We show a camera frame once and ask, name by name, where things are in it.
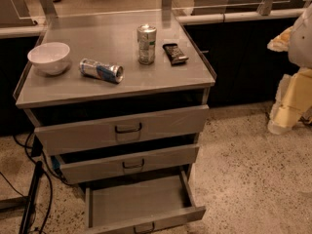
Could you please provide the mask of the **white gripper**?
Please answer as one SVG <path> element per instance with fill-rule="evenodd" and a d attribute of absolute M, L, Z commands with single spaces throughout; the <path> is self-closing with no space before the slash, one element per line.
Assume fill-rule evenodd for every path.
<path fill-rule="evenodd" d="M 292 27 L 288 27 L 268 44 L 274 52 L 289 50 Z M 290 131 L 301 116 L 312 107 L 312 70 L 300 68 L 295 75 L 285 74 L 280 81 L 267 129 L 275 135 Z"/>

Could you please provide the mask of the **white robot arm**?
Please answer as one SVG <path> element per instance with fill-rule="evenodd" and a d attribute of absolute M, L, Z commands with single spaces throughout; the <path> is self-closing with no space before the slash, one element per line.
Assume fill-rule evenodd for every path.
<path fill-rule="evenodd" d="M 290 131 L 312 107 L 312 5 L 267 48 L 287 52 L 289 61 L 299 67 L 293 76 L 285 74 L 281 79 L 269 115 L 268 131 L 280 135 Z"/>

